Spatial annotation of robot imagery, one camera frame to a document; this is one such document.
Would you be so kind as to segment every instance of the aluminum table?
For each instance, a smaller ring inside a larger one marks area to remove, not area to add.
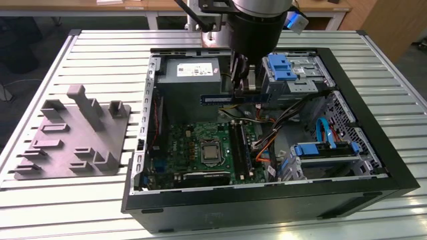
[[[0,239],[391,239],[427,235],[427,105],[368,36],[353,31],[283,32],[279,47],[325,47],[420,184],[345,218],[267,224],[152,236],[120,213],[126,167],[114,176],[16,181],[42,115],[45,99],[72,104],[70,84],[84,84],[100,104],[132,107],[121,164],[136,146],[149,49],[200,47],[200,33],[176,30],[85,30],[66,38],[40,88],[0,155]]]

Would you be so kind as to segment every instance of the floor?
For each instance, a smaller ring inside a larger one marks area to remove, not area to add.
[[[37,80],[44,79],[69,30],[148,30],[148,23],[144,17],[109,17],[106,20],[104,17],[64,17],[58,27],[53,25],[49,17],[37,17],[34,20],[44,36],[42,41],[30,46],[38,59],[38,68],[26,74],[12,74],[0,64],[0,80],[4,85],[18,80],[30,80],[10,84],[6,89],[14,98],[10,102],[0,101],[0,152],[37,91],[40,85]],[[183,29],[185,24],[184,17],[158,17],[157,21],[158,29]],[[427,99],[425,63],[427,52],[421,52],[416,46],[411,46],[395,65],[420,95]]]

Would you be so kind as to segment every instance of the blue latch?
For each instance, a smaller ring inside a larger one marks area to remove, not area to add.
[[[296,154],[296,156],[303,155],[303,150],[301,150],[301,147],[299,145],[295,146],[295,154]]]
[[[301,152],[304,155],[316,155],[319,154],[319,150],[316,147],[316,144],[308,143],[308,144],[300,144],[297,145],[301,149]]]
[[[276,81],[295,81],[297,79],[292,72],[292,64],[284,54],[268,54],[268,64]]]
[[[353,150],[353,153],[359,153],[360,152],[360,148],[359,148],[359,145],[357,143],[355,143],[353,141],[351,142],[351,148]]]

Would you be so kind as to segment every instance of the blue plastic clip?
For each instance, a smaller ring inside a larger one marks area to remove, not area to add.
[[[292,64],[284,54],[269,54],[268,64],[276,81],[295,81],[297,79],[292,72]]]
[[[304,153],[304,155],[316,155],[316,154],[319,154],[319,150],[317,150],[316,144],[313,144],[313,143],[300,144],[299,147],[300,147],[301,152]]]
[[[324,128],[325,140],[327,140],[328,144],[331,145],[331,148],[335,149],[336,145],[333,142],[333,135],[332,135],[332,131],[329,129],[328,121],[324,117],[319,117],[315,122],[315,136],[317,138],[317,142],[321,142],[321,127]]]
[[[359,153],[360,152],[360,148],[359,148],[359,145],[357,145],[357,143],[356,142],[351,142],[351,148],[352,148],[352,150],[353,150],[353,153]]]
[[[299,145],[295,146],[295,153],[296,153],[296,156],[303,155],[303,150],[301,150],[301,147]]]

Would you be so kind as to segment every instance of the wire bundle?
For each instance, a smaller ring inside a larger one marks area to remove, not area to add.
[[[265,141],[267,144],[264,145],[263,149],[260,150],[257,156],[256,156],[256,161],[257,162],[269,162],[268,159],[260,158],[263,151],[269,147],[269,145],[275,142],[275,139],[277,137],[277,132],[280,130],[280,128],[283,127],[284,122],[292,118],[301,110],[301,108],[304,107],[305,103],[317,98],[317,97],[323,97],[327,96],[331,93],[331,90],[324,90],[320,91],[317,93],[312,93],[308,94],[307,96],[304,96],[296,103],[293,103],[280,114],[279,118],[275,120],[271,130],[267,132],[267,134],[264,135],[264,137],[261,137],[256,142],[253,142],[253,147],[260,146]]]

